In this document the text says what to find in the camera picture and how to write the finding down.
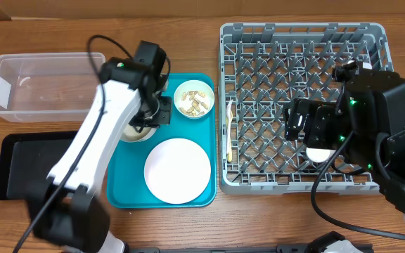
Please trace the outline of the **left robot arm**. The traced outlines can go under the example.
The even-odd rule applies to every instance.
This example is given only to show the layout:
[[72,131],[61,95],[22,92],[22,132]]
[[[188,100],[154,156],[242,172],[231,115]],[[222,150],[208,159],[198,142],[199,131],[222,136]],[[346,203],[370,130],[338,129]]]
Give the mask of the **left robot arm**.
[[91,108],[61,159],[42,181],[31,182],[25,196],[29,234],[66,252],[129,252],[110,232],[110,215],[99,195],[108,163],[128,125],[136,132],[168,125],[172,99],[163,96],[170,60],[158,44],[141,41],[134,55],[90,63],[100,84]]

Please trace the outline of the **grey bowl with rice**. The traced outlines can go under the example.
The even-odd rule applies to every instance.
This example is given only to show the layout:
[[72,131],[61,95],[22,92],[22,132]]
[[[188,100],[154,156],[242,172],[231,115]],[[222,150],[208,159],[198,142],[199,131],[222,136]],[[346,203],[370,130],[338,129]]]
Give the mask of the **grey bowl with rice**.
[[133,126],[128,124],[122,132],[120,140],[127,143],[146,141],[153,136],[156,130],[156,128],[144,127],[140,132],[137,132]]

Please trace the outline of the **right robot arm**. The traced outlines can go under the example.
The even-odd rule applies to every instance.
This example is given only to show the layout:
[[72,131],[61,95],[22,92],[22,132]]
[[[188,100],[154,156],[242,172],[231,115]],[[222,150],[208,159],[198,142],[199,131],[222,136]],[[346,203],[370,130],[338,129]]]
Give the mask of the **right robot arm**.
[[[370,173],[405,219],[405,79],[357,60],[335,67],[332,77],[342,85],[336,101],[296,98],[284,106],[285,137],[302,140],[307,157],[321,164],[320,179],[339,156],[359,174]],[[401,233],[319,216],[350,231],[405,241]]]

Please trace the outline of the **white paper cup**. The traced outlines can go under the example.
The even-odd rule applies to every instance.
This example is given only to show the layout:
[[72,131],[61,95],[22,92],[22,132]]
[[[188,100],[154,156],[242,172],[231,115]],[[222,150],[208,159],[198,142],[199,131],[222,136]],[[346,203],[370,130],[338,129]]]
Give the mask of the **white paper cup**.
[[312,162],[323,163],[327,161],[335,153],[335,150],[306,148],[307,157]]

